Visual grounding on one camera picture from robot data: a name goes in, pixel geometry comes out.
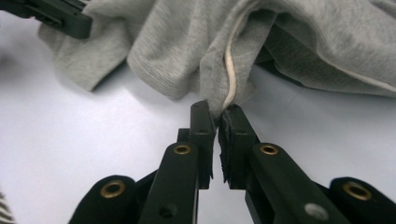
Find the white background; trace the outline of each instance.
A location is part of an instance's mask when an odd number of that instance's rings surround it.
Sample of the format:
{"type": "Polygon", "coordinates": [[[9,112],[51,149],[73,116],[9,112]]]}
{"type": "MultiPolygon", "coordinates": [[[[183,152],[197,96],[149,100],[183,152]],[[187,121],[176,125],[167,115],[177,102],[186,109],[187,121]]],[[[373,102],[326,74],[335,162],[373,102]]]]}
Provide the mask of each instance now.
{"type": "MultiPolygon", "coordinates": [[[[0,187],[18,223],[67,223],[98,180],[156,170],[201,98],[169,100],[125,64],[86,92],[55,70],[38,24],[0,12],[0,187]]],[[[262,141],[324,186],[354,176],[396,201],[394,99],[300,88],[259,67],[251,78],[242,107],[262,141]]],[[[198,222],[252,223],[244,192],[222,183],[217,141],[214,169],[198,222]]]]}

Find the gray fabric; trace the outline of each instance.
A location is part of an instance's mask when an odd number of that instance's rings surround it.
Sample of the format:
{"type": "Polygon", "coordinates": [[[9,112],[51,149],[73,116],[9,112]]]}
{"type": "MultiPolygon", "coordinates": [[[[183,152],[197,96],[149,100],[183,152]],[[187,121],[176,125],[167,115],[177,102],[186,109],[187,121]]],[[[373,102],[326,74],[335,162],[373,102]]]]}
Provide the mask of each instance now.
{"type": "Polygon", "coordinates": [[[231,89],[224,55],[237,27],[235,103],[254,92],[251,65],[270,59],[307,87],[396,96],[393,0],[96,0],[84,13],[94,20],[88,40],[46,26],[39,35],[86,90],[127,58],[155,90],[173,98],[198,91],[219,115],[231,89]]]}

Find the brass grommet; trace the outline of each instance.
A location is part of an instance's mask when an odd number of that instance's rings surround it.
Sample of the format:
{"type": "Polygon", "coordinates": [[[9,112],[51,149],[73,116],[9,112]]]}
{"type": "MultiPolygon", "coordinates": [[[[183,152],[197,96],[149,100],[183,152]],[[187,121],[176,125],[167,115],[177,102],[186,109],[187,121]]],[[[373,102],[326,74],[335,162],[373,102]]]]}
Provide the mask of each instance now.
{"type": "Polygon", "coordinates": [[[174,152],[179,155],[189,154],[191,152],[191,147],[185,145],[177,146],[175,147],[174,152]]]}
{"type": "Polygon", "coordinates": [[[104,198],[115,198],[125,191],[125,184],[121,180],[112,180],[105,184],[101,190],[100,194],[104,198]]]}
{"type": "Polygon", "coordinates": [[[355,182],[346,182],[343,185],[343,189],[350,196],[362,201],[369,201],[373,197],[373,194],[368,189],[355,182]]]}
{"type": "Polygon", "coordinates": [[[270,145],[261,146],[260,151],[270,156],[275,156],[279,152],[276,147],[272,147],[270,145]]]}

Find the black clip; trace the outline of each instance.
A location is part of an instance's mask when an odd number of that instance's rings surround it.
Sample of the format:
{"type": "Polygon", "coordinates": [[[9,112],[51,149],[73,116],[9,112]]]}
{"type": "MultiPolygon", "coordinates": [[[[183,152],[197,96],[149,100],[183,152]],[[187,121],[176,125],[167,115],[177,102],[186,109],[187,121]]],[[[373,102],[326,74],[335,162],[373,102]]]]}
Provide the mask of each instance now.
{"type": "Polygon", "coordinates": [[[0,10],[21,18],[35,17],[48,26],[77,39],[90,36],[92,18],[81,13],[85,4],[78,0],[2,0],[0,10]]]}

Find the white drawstring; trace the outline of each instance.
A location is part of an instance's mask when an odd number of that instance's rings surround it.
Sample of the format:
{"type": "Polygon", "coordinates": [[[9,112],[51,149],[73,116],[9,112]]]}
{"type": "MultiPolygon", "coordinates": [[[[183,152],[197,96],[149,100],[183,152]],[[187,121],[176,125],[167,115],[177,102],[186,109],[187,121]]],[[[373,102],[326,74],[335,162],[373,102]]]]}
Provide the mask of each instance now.
{"type": "Polygon", "coordinates": [[[255,6],[257,6],[259,3],[260,1],[254,2],[251,5],[249,5],[247,8],[245,8],[245,10],[236,19],[236,22],[233,25],[233,29],[231,30],[231,34],[228,37],[227,46],[225,49],[225,66],[227,69],[228,79],[230,81],[229,83],[230,89],[223,103],[222,106],[223,110],[226,109],[227,106],[229,106],[233,102],[236,95],[236,73],[235,73],[235,66],[233,65],[233,55],[231,54],[231,46],[233,45],[233,39],[236,35],[236,32],[238,31],[239,26],[241,25],[242,20],[246,17],[246,15],[250,12],[250,10],[253,9],[255,6]]]}

